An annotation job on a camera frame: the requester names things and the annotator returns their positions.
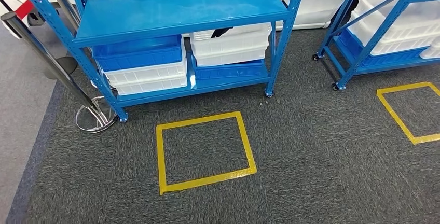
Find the gray carpet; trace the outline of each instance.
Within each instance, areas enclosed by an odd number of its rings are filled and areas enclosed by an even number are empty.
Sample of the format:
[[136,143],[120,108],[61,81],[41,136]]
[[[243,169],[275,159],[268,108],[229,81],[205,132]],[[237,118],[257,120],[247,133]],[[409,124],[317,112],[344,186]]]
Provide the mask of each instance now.
[[[256,85],[133,106],[127,123],[87,134],[74,126],[79,105],[64,92],[24,216],[15,217],[28,223],[438,223],[440,142],[412,145],[376,89],[421,81],[440,87],[440,67],[359,76],[335,92],[326,61],[310,59],[324,33],[294,32],[271,99]],[[75,78],[96,95],[82,74]],[[427,91],[389,100],[415,133],[438,131],[438,96]],[[236,110],[257,173],[160,196],[155,126]],[[246,167],[231,120],[166,130],[164,148],[169,183]]]
[[[66,54],[49,26],[34,27],[32,31],[55,56]],[[44,65],[35,52],[1,23],[0,60],[0,222],[4,222],[55,81],[43,75]]]

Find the plastic crate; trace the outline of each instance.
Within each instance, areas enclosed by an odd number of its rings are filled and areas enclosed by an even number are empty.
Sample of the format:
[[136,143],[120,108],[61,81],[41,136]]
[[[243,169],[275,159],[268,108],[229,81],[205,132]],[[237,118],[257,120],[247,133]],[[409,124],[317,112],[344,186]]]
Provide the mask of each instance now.
[[[366,13],[385,0],[359,0],[356,9],[352,12],[352,19]],[[381,23],[388,16],[398,0],[383,6],[360,22],[349,27],[349,30],[356,34],[365,46],[373,34],[378,30]],[[368,28],[368,34],[358,35],[357,25],[363,23]],[[384,41],[397,41],[422,36],[440,35],[440,1],[427,1],[411,3],[399,15],[385,35]]]
[[440,38],[437,38],[420,57],[423,59],[440,58]]
[[[183,58],[184,68],[186,71],[187,61]],[[138,80],[126,83],[117,83],[112,85],[116,88],[119,95],[128,95],[136,93],[146,93],[159,90],[167,90],[173,88],[182,88],[188,85],[186,73],[177,76],[160,77],[149,80]]]
[[195,57],[197,66],[207,67],[259,60],[264,59],[265,56],[266,47],[260,47],[240,50],[239,52],[235,51],[229,53],[212,54],[202,58]]
[[[209,34],[212,34],[212,31],[191,33],[189,37],[191,39],[192,52],[197,61],[206,61],[209,58],[225,54],[237,54],[256,49],[266,50],[269,45],[268,35],[270,34],[270,31],[270,23],[262,23],[234,27],[229,29],[224,35],[216,38],[207,38]],[[225,59],[224,61],[228,63],[237,63],[249,60],[232,60],[229,62]],[[200,62],[199,66],[213,66],[228,63]]]
[[197,80],[260,75],[262,67],[265,66],[264,59],[259,59],[235,64],[198,67],[193,55],[191,55],[191,62]]
[[104,73],[110,85],[117,85],[120,83],[135,82],[141,80],[158,79],[169,76],[181,76],[186,75],[186,67],[184,64],[185,57],[185,46],[183,40],[181,43],[182,53],[180,56],[180,62],[160,64],[145,67],[136,67],[121,69],[115,71],[106,71],[101,67],[100,62],[97,61],[98,68],[102,73]]
[[[364,48],[361,41],[359,41],[359,39],[355,35],[353,35],[348,29],[345,29],[341,32],[341,34],[339,35],[339,40],[348,48],[348,50],[350,51],[350,53],[352,53],[354,57],[357,57]],[[426,47],[381,55],[370,54],[361,63],[361,67],[385,65],[398,61],[417,60],[419,59],[420,53],[425,49]]]
[[105,71],[180,62],[181,40],[173,35],[94,46],[93,58]]
[[[357,18],[356,12],[351,13],[352,19]],[[349,31],[353,33],[365,46],[371,39],[374,32],[363,22],[363,20],[350,26]],[[381,55],[405,51],[410,49],[423,48],[431,45],[431,43],[438,37],[439,34],[420,36],[415,38],[404,38],[400,40],[381,39],[374,49],[371,51],[372,55]]]
[[[228,29],[228,31],[225,34],[221,35],[220,37],[216,37],[216,38],[224,38],[227,36],[240,35],[240,34],[244,34],[244,33],[260,31],[262,29],[262,25],[267,25],[267,24],[258,23],[258,24],[236,26],[231,29]],[[198,32],[190,33],[189,36],[191,38],[191,41],[200,41],[200,40],[210,39],[213,33],[214,33],[214,30],[198,31]]]

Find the yellow floor marking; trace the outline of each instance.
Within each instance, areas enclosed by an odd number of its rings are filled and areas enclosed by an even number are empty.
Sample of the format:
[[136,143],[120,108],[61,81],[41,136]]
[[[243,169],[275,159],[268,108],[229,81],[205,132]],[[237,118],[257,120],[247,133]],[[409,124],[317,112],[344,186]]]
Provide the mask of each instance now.
[[400,119],[400,117],[397,115],[397,113],[393,110],[390,103],[388,103],[388,101],[385,99],[385,97],[383,97],[383,95],[386,93],[393,93],[393,92],[399,92],[399,91],[416,89],[416,88],[423,88],[423,87],[431,88],[438,96],[440,96],[440,90],[436,86],[434,86],[434,84],[427,82],[427,81],[398,86],[398,87],[378,89],[376,92],[377,97],[380,99],[380,101],[385,106],[387,111],[390,113],[390,115],[393,117],[393,119],[396,121],[396,123],[400,126],[402,131],[405,133],[405,135],[408,137],[408,139],[412,142],[413,145],[440,140],[440,133],[426,135],[426,136],[420,136],[420,137],[414,137],[414,135],[411,133],[411,131],[408,129],[408,127],[406,127],[406,125],[403,123],[403,121]]
[[[193,124],[201,124],[215,120],[222,120],[228,118],[235,118],[238,124],[238,129],[240,131],[241,140],[244,146],[244,152],[246,153],[247,162],[249,164],[248,168],[228,172],[220,175],[209,176],[204,178],[199,178],[190,181],[184,181],[177,184],[167,184],[167,177],[165,174],[165,154],[163,152],[163,136],[162,131],[165,129],[185,127]],[[255,164],[254,156],[252,155],[251,145],[249,144],[249,139],[246,134],[246,129],[244,127],[243,118],[239,111],[234,111],[226,114],[219,114],[214,116],[208,116],[197,119],[184,120],[173,123],[158,124],[156,126],[156,143],[157,143],[157,166],[159,170],[159,193],[162,195],[164,192],[184,190],[194,187],[199,187],[207,184],[217,183],[219,181],[226,181],[234,178],[239,178],[243,176],[248,176],[257,173],[257,166]]]

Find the stanchion post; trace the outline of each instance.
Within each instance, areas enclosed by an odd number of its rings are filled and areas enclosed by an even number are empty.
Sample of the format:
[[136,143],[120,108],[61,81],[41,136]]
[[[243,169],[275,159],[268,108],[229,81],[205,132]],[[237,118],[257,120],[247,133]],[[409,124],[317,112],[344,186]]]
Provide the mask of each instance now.
[[[102,102],[103,97],[89,98],[85,92],[73,81],[71,76],[56,61],[49,50],[35,37],[34,34],[26,27],[26,25],[17,17],[15,12],[8,12],[0,17],[0,19],[21,39],[23,39],[30,47],[32,47],[38,56],[46,63],[51,72],[66,86],[66,88],[75,95],[75,97],[83,104],[76,115],[77,126],[88,132],[100,132],[112,125],[116,119],[116,113],[110,106],[107,113],[103,113]],[[78,119],[80,111],[86,110],[91,114],[95,121],[86,121],[83,123],[91,124],[90,127],[82,126],[81,120]]]
[[81,18],[78,12],[73,8],[73,5],[69,2],[69,0],[57,0],[60,5],[61,10],[64,14],[66,14],[67,19],[72,24],[75,31],[79,28],[79,23],[81,22]]

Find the carpet floor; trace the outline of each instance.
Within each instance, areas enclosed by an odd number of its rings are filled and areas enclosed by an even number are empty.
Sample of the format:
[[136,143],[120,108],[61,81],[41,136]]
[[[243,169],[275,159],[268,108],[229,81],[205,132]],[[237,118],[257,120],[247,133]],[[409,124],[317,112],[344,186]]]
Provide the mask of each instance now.
[[[74,126],[78,102],[56,89],[32,190],[9,221],[438,223],[440,142],[413,145],[376,90],[421,81],[440,88],[440,66],[357,76],[335,92],[329,61],[311,60],[324,34],[293,33],[270,99],[255,85],[133,106],[127,123],[88,134]],[[79,71],[75,79],[97,95]],[[432,91],[387,100],[415,135],[440,132]],[[243,116],[257,173],[159,195],[155,126],[231,111]],[[168,184],[248,166],[233,119],[166,130],[163,143]]]

